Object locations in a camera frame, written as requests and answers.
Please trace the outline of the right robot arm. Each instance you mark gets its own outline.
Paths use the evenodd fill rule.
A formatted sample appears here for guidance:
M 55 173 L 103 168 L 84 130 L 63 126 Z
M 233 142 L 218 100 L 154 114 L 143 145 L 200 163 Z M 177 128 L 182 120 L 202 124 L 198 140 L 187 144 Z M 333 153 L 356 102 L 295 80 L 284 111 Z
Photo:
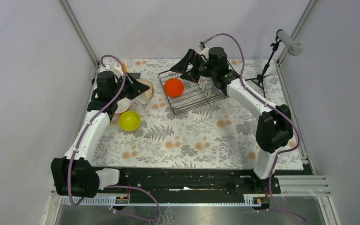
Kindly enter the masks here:
M 273 106 L 246 84 L 241 75 L 231 69 L 222 47 L 205 47 L 200 53 L 189 49 L 186 55 L 170 69 L 181 79 L 197 83 L 202 77 L 211 79 L 216 89 L 236 100 L 257 120 L 255 139 L 262 153 L 253 167 L 256 177 L 250 187 L 262 193 L 269 186 L 268 178 L 274 173 L 275 155 L 293 138 L 289 107 Z

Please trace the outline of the yellow plastic bowl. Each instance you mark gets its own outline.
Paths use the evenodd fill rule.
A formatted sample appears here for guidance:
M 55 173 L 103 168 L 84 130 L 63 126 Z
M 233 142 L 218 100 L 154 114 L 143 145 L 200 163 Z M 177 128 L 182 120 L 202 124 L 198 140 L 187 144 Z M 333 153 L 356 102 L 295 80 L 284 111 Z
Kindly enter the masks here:
M 121 114 L 118 120 L 119 127 L 126 132 L 133 132 L 139 128 L 141 117 L 135 111 L 127 111 Z

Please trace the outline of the orange plastic bowl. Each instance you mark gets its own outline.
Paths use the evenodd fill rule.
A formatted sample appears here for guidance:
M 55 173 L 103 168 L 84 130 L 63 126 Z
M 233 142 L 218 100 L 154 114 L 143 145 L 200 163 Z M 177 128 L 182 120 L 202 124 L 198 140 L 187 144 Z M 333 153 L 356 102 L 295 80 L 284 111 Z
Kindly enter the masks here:
M 170 78 L 164 83 L 164 91 L 169 97 L 179 97 L 184 91 L 184 84 L 179 78 Z

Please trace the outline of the orange bowl with white inside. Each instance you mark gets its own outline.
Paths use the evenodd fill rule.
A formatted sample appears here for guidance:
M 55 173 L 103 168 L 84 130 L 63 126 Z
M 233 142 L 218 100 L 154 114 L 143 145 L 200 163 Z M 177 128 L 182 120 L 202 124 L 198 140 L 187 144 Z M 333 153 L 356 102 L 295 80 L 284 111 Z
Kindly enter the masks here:
M 130 108 L 131 100 L 128 98 L 124 98 L 124 99 L 118 101 L 117 105 L 118 105 L 118 107 L 115 111 L 115 114 L 122 114 Z

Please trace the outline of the beige ceramic bowl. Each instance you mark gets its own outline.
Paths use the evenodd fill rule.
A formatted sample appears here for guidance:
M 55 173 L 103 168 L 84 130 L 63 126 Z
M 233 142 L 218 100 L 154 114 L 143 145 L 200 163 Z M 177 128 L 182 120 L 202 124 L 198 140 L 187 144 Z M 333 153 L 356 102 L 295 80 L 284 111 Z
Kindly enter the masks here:
M 139 95 L 138 97 L 135 98 L 141 104 L 146 105 L 152 99 L 152 97 L 154 95 L 154 91 L 155 91 L 154 85 L 151 81 L 142 79 L 142 78 L 137 79 L 137 81 L 149 86 L 149 89 L 147 91 L 145 91 L 144 93 L 142 93 L 141 95 Z

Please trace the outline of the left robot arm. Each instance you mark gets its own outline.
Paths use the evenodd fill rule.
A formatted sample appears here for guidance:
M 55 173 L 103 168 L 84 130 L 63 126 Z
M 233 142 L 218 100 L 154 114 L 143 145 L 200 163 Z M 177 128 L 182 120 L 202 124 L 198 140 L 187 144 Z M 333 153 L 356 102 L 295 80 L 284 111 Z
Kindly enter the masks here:
M 90 164 L 89 158 L 94 155 L 118 102 L 135 99 L 149 90 L 150 86 L 128 75 L 118 76 L 112 71 L 97 74 L 79 134 L 65 155 L 51 162 L 54 186 L 59 195 L 93 198 L 106 187 L 116 193 L 125 190 L 127 181 L 118 169 L 98 169 Z

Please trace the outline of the wire dish rack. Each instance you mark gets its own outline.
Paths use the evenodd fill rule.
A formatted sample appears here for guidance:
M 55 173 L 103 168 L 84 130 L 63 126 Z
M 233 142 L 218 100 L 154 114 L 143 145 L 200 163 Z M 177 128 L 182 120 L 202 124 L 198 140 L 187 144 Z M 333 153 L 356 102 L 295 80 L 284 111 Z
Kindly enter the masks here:
M 157 77 L 162 87 L 164 87 L 165 82 L 171 78 L 178 78 L 183 82 L 184 91 L 180 96 L 170 97 L 165 94 L 171 111 L 175 115 L 192 111 L 227 98 L 224 93 L 214 89 L 213 82 L 207 77 L 201 77 L 199 82 L 195 83 L 184 80 L 180 78 L 180 74 L 169 70 L 158 73 Z

